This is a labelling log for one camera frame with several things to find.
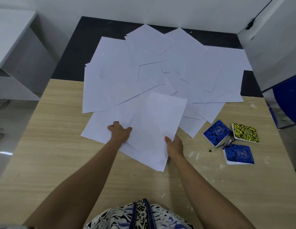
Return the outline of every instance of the left hand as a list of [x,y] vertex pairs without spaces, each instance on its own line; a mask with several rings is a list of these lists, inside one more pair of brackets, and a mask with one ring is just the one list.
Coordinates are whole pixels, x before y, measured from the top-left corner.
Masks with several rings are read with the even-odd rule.
[[112,125],[108,126],[108,130],[112,133],[111,140],[122,144],[129,138],[132,127],[124,129],[119,121],[114,121]]

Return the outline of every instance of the hand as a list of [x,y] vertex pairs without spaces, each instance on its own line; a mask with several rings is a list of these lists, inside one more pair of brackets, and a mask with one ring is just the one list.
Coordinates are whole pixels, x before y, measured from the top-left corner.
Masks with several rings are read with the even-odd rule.
[[165,142],[167,143],[167,153],[173,161],[184,158],[183,143],[177,135],[174,136],[174,142],[171,142],[169,137],[166,136]]
[[124,129],[119,121],[114,121],[112,125],[108,126],[108,130],[112,133],[111,140],[122,144],[129,138],[132,127]]

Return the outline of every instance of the patterned clothing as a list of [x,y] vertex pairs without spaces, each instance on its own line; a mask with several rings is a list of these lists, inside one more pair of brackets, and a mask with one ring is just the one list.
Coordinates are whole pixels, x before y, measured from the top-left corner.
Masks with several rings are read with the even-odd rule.
[[[6,229],[23,229],[23,227]],[[144,198],[123,207],[107,209],[83,229],[194,229],[194,227],[172,211],[158,204],[150,205]]]

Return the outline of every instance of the forearm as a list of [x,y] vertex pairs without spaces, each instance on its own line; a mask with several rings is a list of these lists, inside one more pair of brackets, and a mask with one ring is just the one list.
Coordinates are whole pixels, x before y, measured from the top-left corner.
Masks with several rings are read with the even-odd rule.
[[185,192],[204,228],[254,228],[228,199],[209,184],[186,160],[176,160]]
[[24,222],[45,228],[82,228],[108,178],[121,144],[110,140],[90,161],[57,186]]

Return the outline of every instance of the blue notebook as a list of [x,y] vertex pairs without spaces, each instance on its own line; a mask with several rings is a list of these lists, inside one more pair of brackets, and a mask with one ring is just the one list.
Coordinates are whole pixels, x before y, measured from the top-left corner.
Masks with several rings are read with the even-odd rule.
[[228,165],[254,164],[251,149],[246,145],[234,145],[223,150]]
[[203,133],[203,135],[213,144],[213,146],[218,146],[222,140],[230,134],[230,132],[231,130],[222,123],[221,120],[217,120]]

